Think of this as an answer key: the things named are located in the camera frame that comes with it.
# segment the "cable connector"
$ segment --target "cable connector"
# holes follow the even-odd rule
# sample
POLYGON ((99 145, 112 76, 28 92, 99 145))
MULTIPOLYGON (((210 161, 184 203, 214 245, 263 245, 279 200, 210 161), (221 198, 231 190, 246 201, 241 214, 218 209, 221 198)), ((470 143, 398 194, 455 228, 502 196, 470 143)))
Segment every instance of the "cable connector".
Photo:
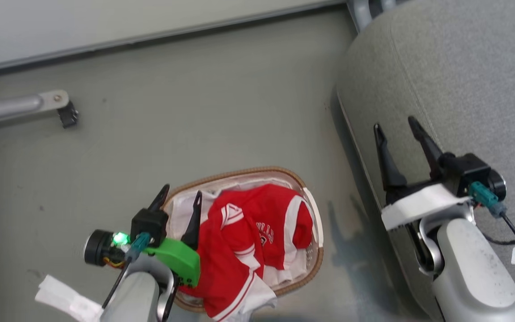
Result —
POLYGON ((125 261, 134 262, 139 258, 140 253, 148 247, 150 242, 151 236, 149 233, 140 233, 135 241, 132 242, 131 248, 124 254, 125 261))
POLYGON ((506 214, 506 206, 499 202, 498 196, 482 183, 474 181, 470 187, 468 187, 468 195, 476 202, 488 208, 488 211, 494 218, 502 218, 502 214, 506 214))

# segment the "gray floor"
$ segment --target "gray floor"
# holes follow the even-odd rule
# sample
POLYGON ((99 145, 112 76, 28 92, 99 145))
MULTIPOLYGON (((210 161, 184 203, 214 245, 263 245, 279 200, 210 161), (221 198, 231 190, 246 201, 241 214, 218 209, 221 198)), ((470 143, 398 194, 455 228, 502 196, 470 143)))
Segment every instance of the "gray floor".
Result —
POLYGON ((0 125, 0 321, 71 321, 33 298, 51 274, 104 300, 117 273, 84 264, 93 229, 128 230, 166 182, 261 165, 311 188, 325 260, 256 321, 424 320, 336 131, 331 90, 352 39, 339 7, 0 75, 0 98, 62 88, 80 110, 68 131, 53 114, 0 125))

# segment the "gray chair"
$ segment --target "gray chair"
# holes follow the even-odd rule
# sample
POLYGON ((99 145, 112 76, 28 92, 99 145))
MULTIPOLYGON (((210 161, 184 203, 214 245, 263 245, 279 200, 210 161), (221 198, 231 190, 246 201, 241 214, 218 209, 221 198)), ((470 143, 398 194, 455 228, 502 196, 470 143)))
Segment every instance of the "gray chair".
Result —
MULTIPOLYGON (((503 175, 515 223, 515 0, 412 0, 382 14, 351 45, 337 93, 380 204, 376 122, 409 182, 428 178, 406 121, 413 115, 441 149, 475 153, 503 175)), ((476 222, 488 236, 514 239, 487 212, 476 212, 476 222)), ((413 296, 440 319, 431 280, 419 272, 409 236, 405 230, 389 236, 413 296)), ((493 247, 515 280, 512 246, 493 247)))

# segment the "white cloth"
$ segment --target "white cloth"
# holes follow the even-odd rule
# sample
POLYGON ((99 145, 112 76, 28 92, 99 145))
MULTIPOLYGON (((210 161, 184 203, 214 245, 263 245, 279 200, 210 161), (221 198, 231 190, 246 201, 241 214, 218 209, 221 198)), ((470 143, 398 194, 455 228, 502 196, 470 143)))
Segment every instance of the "white cloth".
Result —
POLYGON ((57 308, 79 322, 98 322, 103 312, 100 304, 80 295, 51 275, 47 275, 39 284, 35 301, 57 308))
MULTIPOLYGON (((180 240, 182 235, 186 232, 186 229, 188 229, 188 224, 190 224, 190 218, 193 212, 192 206, 194 205, 197 193, 197 191, 194 191, 188 194, 182 194, 174 197, 172 200, 172 213, 170 214, 170 222, 167 225, 168 229, 166 229, 169 238, 180 240)), ((214 203, 214 200, 219 196, 219 193, 220 191, 217 192, 217 194, 202 191, 200 224, 204 224, 204 222, 208 220, 208 211, 214 203)))
POLYGON ((234 301, 221 314, 214 316, 213 319, 219 322, 248 322, 251 314, 264 306, 276 307, 278 298, 274 291, 268 287, 262 279, 255 273, 251 276, 251 281, 247 291, 240 296, 243 300, 234 301))

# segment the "woven basket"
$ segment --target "woven basket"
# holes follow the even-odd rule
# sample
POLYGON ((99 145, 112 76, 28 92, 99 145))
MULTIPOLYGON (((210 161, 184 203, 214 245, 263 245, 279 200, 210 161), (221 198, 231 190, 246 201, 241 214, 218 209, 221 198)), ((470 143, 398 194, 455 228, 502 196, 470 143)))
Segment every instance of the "woven basket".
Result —
MULTIPOLYGON (((251 186, 259 186, 260 183, 274 183, 292 188, 306 200, 313 210, 313 234, 311 243, 307 247, 307 273, 299 276, 292 281, 286 281, 282 284, 272 287, 275 294, 279 297, 291 291, 297 290, 306 285, 315 277, 317 271, 323 262, 323 226, 321 225, 321 217, 315 199, 311 192, 306 188, 305 183, 295 173, 280 167, 262 167, 224 173, 200 179, 174 189, 170 192, 168 199, 163 205, 163 209, 169 214, 170 222, 172 222, 172 204, 173 199, 198 190, 216 190, 218 188, 231 185, 231 183, 250 183, 251 186)), ((201 298, 191 297, 181 292, 176 294, 176 305, 190 312, 204 313, 204 306, 201 298)))

